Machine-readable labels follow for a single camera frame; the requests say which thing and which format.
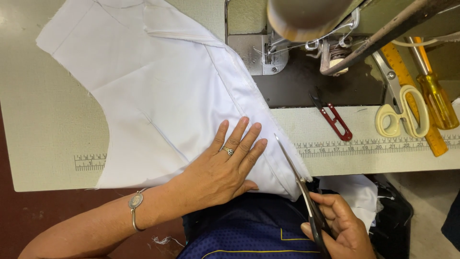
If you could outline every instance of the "woman's right hand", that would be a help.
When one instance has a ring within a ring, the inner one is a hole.
[[[348,203],[338,194],[311,193],[310,197],[319,203],[319,208],[324,214],[334,240],[326,232],[322,237],[332,259],[375,259],[366,226],[358,219]],[[310,223],[301,225],[302,231],[311,240]]]

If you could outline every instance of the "silver ring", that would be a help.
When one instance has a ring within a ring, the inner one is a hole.
[[[229,156],[233,155],[233,149],[230,149],[230,148],[228,148],[228,147],[223,147],[222,149],[225,150],[225,151],[227,151],[227,153],[228,153]]]

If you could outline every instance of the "black scissors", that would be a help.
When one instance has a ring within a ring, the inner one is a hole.
[[[324,259],[331,259],[331,255],[329,254],[329,251],[326,248],[326,245],[324,244],[321,230],[324,230],[329,236],[334,238],[332,236],[332,231],[328,223],[326,222],[324,215],[321,213],[318,207],[318,204],[310,198],[310,192],[305,185],[305,179],[301,177],[299,173],[297,172],[297,169],[292,163],[291,158],[286,153],[286,150],[284,149],[283,144],[281,144],[281,141],[276,134],[275,134],[275,138],[276,140],[278,140],[278,144],[280,144],[281,150],[283,151],[284,156],[286,156],[286,159],[294,172],[295,180],[297,184],[299,185],[300,190],[302,191],[302,194],[305,198],[305,203],[307,204],[307,209],[308,209],[308,221],[310,222],[311,232],[313,233],[313,239],[315,240],[315,243],[319,248],[319,252]]]

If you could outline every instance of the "wooden ruler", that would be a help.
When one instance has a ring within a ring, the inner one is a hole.
[[[383,48],[381,48],[383,54],[385,55],[386,60],[388,61],[388,64],[391,66],[391,68],[395,71],[396,75],[399,78],[399,84],[401,86],[403,85],[412,85],[416,86],[415,82],[413,81],[412,77],[409,74],[409,71],[407,70],[406,65],[403,62],[403,59],[401,58],[401,55],[399,55],[398,50],[396,49],[396,46],[393,45],[393,43],[388,43],[385,45]],[[417,104],[415,103],[415,99],[412,96],[412,94],[408,93],[406,94],[406,99],[409,104],[409,107],[414,114],[415,119],[417,120],[417,123],[420,124],[420,115],[419,115],[419,110],[417,108]],[[441,136],[441,133],[439,133],[439,130],[437,129],[434,119],[430,115],[430,129],[428,130],[428,133],[425,136],[426,142],[430,146],[431,151],[433,151],[433,154],[435,157],[438,157],[444,153],[446,153],[449,148],[447,147],[446,143],[444,142],[443,137]]]

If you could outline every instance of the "bracelet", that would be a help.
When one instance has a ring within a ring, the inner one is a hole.
[[[147,190],[148,188],[144,188],[140,191],[137,191],[136,194],[129,200],[128,202],[128,206],[131,208],[131,215],[132,215],[132,226],[134,227],[134,230],[136,230],[136,232],[141,232],[141,231],[144,231],[144,230],[140,230],[138,229],[138,227],[136,226],[136,213],[135,213],[135,209],[141,204],[142,202],[142,199],[144,198],[141,194],[141,192]]]

